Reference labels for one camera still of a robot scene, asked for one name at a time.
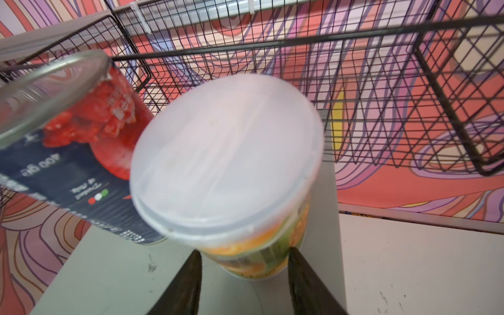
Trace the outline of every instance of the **wire basket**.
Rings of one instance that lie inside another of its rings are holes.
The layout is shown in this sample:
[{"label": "wire basket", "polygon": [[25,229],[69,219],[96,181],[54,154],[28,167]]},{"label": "wire basket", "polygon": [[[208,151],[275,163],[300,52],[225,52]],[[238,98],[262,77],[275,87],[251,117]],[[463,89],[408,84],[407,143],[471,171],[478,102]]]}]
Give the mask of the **wire basket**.
[{"label": "wire basket", "polygon": [[324,160],[337,167],[489,176],[504,168],[503,7],[496,0],[147,1],[20,64],[104,49],[154,113],[209,80],[270,75],[314,103],[326,129]]}]

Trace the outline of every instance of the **white plastic lid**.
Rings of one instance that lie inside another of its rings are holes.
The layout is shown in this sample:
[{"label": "white plastic lid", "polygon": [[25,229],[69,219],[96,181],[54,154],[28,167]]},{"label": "white plastic lid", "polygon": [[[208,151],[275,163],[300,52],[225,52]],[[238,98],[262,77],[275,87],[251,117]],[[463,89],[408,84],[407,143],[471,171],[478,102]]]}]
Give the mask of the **white plastic lid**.
[{"label": "white plastic lid", "polygon": [[291,84],[263,75],[212,80],[173,101],[142,133],[133,202],[166,236],[236,241],[297,210],[323,146],[317,111]]}]

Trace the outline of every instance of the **zip tie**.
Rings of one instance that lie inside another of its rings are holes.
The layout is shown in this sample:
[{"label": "zip tie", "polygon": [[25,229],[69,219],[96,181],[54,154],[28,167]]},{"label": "zip tie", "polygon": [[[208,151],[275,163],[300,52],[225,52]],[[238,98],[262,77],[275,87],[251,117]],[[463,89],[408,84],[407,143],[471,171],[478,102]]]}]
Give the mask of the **zip tie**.
[{"label": "zip tie", "polygon": [[254,15],[254,13],[256,12],[254,8],[254,0],[248,0],[248,12],[250,13],[250,15]]},{"label": "zip tie", "polygon": [[144,31],[147,34],[152,34],[151,27],[149,26],[149,24],[147,24],[147,21],[144,18],[144,14],[142,13],[142,11],[140,11],[140,8],[138,7],[138,2],[137,1],[131,2],[130,7],[131,7],[131,10],[133,10],[133,12],[135,12],[135,15],[137,16],[137,19],[142,24],[142,28],[144,29]]}]

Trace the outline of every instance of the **tomato can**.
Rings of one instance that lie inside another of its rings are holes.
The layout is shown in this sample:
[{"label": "tomato can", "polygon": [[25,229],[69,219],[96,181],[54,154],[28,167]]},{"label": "tomato can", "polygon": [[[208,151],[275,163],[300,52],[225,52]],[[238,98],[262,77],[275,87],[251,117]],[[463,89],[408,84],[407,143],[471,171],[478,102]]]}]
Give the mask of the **tomato can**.
[{"label": "tomato can", "polygon": [[139,244],[164,237],[135,210],[135,144],[154,115],[101,50],[0,89],[0,184]]}]

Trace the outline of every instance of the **translucent lid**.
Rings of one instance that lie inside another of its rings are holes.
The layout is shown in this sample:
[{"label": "translucent lid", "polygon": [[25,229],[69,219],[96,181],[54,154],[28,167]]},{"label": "translucent lid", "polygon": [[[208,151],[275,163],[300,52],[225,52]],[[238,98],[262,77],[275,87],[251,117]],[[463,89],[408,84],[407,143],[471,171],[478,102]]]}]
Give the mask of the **translucent lid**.
[{"label": "translucent lid", "polygon": [[144,130],[132,159],[132,198],[168,236],[252,232],[305,197],[323,142],[317,111],[291,84],[262,75],[212,80]]},{"label": "translucent lid", "polygon": [[102,50],[52,61],[0,89],[0,149],[81,100],[110,67]]}]

